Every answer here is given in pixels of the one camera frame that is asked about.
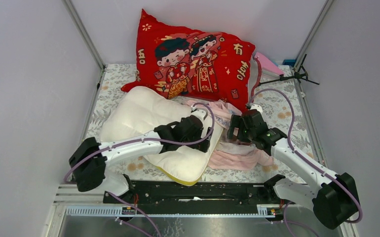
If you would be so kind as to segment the pink pillowcase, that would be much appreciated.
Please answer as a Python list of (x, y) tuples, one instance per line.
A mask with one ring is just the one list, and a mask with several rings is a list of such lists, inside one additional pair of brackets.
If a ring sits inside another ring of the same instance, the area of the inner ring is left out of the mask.
[(246, 171), (253, 169), (258, 164), (262, 166), (274, 164), (272, 156), (257, 149), (254, 145), (227, 138), (231, 116), (242, 115), (237, 107), (222, 100), (208, 102), (207, 105), (215, 115), (216, 125), (223, 129), (208, 161), (210, 168)]

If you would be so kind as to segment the white pillow yellow trim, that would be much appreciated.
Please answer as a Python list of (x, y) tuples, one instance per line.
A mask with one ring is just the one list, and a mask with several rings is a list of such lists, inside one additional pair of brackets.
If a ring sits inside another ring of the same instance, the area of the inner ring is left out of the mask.
[[(180, 104), (176, 98), (168, 100), (147, 87), (138, 86), (123, 96), (103, 123), (98, 138), (101, 142), (132, 138), (190, 114), (190, 106)], [(211, 116), (204, 119), (203, 125), (213, 127), (210, 147), (205, 153), (184, 146), (159, 155), (128, 158), (111, 166), (111, 170), (127, 174), (133, 180), (174, 181), (192, 186), (202, 179), (223, 131)]]

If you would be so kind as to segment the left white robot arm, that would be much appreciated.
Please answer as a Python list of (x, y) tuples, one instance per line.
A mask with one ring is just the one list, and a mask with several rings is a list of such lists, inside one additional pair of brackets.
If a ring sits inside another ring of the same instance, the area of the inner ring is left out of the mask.
[(134, 190), (127, 175), (116, 175), (109, 167), (129, 158), (157, 155), (187, 146), (207, 152), (215, 122), (203, 122), (212, 112), (194, 109), (190, 116), (159, 125), (142, 135), (114, 142), (99, 143), (95, 137), (83, 140), (69, 158), (68, 177), (73, 177), (79, 192), (101, 190), (127, 203)]

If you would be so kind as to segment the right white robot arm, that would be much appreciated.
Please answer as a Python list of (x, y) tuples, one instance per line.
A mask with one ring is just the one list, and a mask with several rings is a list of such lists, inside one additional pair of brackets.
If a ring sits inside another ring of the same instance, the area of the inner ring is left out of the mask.
[(306, 182), (303, 185), (283, 176), (272, 178), (264, 189), (266, 201), (292, 201), (311, 210), (320, 223), (331, 230), (362, 212), (351, 175), (339, 175), (311, 159), (283, 131), (269, 128), (257, 109), (251, 108), (240, 116), (231, 116), (227, 137), (254, 144), (257, 149), (283, 162)]

